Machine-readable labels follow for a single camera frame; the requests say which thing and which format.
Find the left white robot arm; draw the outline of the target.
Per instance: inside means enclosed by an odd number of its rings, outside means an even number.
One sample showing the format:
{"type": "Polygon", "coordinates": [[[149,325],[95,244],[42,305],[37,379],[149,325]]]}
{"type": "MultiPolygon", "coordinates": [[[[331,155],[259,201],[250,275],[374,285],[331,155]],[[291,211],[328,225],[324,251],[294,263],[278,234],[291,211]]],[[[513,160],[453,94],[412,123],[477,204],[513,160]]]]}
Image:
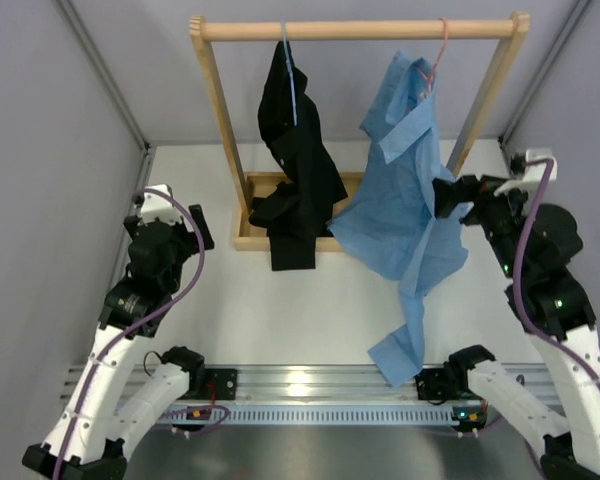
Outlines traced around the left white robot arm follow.
{"type": "Polygon", "coordinates": [[[125,218],[131,243],[124,275],[105,297],[88,361],[69,402],[46,438],[27,447],[25,468],[47,479],[121,479],[139,441],[167,407],[205,390],[203,356],[173,347],[162,354],[144,386],[126,404],[119,403],[161,321],[191,289],[181,284],[184,263],[215,246],[201,206],[188,211],[192,230],[168,203],[144,204],[125,218]]]}

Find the pink wire hanger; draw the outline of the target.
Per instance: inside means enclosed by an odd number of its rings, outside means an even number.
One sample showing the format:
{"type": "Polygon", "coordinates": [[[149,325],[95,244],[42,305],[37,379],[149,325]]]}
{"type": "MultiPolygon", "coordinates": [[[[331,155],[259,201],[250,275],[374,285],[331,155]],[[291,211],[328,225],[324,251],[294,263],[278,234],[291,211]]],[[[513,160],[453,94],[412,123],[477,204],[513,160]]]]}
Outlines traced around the pink wire hanger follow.
{"type": "Polygon", "coordinates": [[[447,48],[447,45],[449,43],[449,33],[450,33],[449,21],[444,17],[441,17],[440,21],[441,21],[442,27],[443,27],[443,41],[442,41],[441,48],[436,56],[436,59],[435,59],[434,63],[431,65],[428,73],[425,73],[422,68],[418,68],[419,73],[421,74],[422,78],[426,82],[426,87],[420,92],[421,98],[426,98],[433,92],[438,66],[442,60],[442,57],[443,57],[445,50],[447,48]]]}

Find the light blue shirt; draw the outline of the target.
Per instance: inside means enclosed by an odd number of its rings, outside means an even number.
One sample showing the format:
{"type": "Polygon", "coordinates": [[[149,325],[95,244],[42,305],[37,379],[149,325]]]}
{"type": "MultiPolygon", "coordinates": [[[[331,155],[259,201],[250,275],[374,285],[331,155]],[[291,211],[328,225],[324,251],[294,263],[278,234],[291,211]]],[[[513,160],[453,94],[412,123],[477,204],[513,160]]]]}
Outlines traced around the light blue shirt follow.
{"type": "Polygon", "coordinates": [[[434,215],[434,180],[454,177],[441,162],[433,66],[397,52],[360,128],[370,141],[364,175],[329,229],[346,253],[398,284],[404,323],[368,354],[399,387],[424,365],[425,297],[468,258],[465,207],[434,215]]]}

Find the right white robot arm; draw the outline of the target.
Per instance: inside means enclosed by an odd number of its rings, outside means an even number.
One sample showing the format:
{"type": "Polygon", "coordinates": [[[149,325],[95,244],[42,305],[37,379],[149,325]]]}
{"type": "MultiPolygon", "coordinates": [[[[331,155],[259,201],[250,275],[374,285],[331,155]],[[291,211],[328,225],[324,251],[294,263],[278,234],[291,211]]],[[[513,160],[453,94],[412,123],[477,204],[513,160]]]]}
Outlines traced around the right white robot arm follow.
{"type": "Polygon", "coordinates": [[[536,398],[482,345],[461,349],[443,365],[446,390],[476,396],[524,438],[547,479],[600,479],[600,350],[588,295],[567,265],[583,248],[565,208],[542,203],[530,218],[526,192],[501,189],[502,178],[436,179],[435,215],[462,203],[465,226],[480,226],[504,275],[508,304],[541,355],[561,412],[536,398]]]}

